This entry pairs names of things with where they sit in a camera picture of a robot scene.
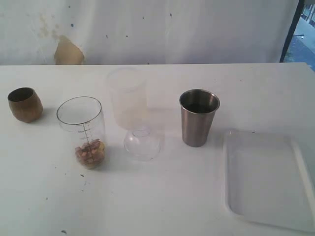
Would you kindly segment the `dark window frame post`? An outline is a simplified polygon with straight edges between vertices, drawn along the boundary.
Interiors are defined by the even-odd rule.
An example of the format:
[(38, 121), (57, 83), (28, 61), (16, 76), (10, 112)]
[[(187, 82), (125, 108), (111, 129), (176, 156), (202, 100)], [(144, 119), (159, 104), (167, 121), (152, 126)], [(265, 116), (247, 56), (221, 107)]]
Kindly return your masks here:
[(297, 4), (297, 8), (296, 8), (294, 16), (293, 16), (293, 19), (292, 19), (292, 22), (291, 22), (291, 25), (290, 25), (290, 28), (289, 28), (289, 31), (288, 31), (288, 34), (287, 34), (287, 37), (286, 37), (285, 42), (284, 42), (282, 54), (281, 54), (280, 61), (279, 61), (280, 63), (282, 63), (284, 61), (284, 58), (285, 58), (286, 53), (288, 51), (288, 48), (290, 46), (291, 40), (293, 38), (295, 29), (297, 27), (297, 24), (298, 24), (298, 21), (300, 19), (301, 14), (302, 14), (302, 11), (304, 9), (304, 6), (305, 6), (305, 1), (299, 0), (298, 4)]

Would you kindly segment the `clear plastic tray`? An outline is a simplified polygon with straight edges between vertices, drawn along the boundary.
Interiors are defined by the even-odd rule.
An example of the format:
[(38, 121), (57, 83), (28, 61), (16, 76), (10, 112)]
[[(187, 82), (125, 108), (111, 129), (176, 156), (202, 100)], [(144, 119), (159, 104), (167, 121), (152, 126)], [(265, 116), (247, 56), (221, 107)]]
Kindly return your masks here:
[(237, 219), (315, 231), (315, 190), (289, 136), (230, 130), (223, 137), (224, 205)]

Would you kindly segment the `clear dome shaker lid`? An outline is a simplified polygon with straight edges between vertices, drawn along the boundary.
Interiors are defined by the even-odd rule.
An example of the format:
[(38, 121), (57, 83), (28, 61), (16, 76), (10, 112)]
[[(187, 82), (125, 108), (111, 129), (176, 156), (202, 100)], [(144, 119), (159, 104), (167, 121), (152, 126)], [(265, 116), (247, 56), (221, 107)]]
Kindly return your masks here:
[(160, 136), (148, 125), (139, 125), (127, 131), (125, 150), (138, 161), (150, 161), (160, 151)]

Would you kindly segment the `clear measuring shaker cup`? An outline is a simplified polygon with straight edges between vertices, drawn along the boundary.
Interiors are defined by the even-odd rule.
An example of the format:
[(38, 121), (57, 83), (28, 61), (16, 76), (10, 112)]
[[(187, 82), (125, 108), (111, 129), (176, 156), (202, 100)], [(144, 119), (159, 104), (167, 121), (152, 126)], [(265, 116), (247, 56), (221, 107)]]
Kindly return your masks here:
[(58, 107), (56, 116), (60, 127), (69, 136), (71, 153), (75, 158), (75, 148), (86, 142), (100, 139), (106, 147), (102, 104), (96, 98), (90, 96), (71, 98)]

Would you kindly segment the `stainless steel cup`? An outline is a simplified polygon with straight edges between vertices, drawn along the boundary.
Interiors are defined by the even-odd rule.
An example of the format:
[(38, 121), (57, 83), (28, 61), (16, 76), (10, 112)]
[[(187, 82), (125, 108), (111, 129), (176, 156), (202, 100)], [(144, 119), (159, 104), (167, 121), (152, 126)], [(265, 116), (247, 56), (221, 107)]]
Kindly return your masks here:
[(219, 98), (207, 90), (191, 89), (181, 94), (179, 102), (183, 142), (194, 148), (203, 146), (220, 107)]

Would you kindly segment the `frosted plastic cup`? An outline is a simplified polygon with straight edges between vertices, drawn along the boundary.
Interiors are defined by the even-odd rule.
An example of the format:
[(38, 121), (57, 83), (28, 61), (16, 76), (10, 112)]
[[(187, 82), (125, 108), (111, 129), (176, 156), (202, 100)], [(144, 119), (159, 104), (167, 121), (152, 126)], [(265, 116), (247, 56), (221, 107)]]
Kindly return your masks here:
[(117, 125), (130, 130), (147, 116), (146, 78), (136, 68), (121, 67), (106, 78)]

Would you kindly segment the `brown wooden cup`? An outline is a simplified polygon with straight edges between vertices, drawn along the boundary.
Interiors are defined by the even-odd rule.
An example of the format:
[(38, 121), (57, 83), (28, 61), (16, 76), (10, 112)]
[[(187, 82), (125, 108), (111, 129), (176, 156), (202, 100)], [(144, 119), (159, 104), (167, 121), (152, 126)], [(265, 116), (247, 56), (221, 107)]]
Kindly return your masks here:
[(30, 123), (42, 116), (43, 105), (33, 88), (17, 88), (7, 100), (12, 114), (21, 122)]

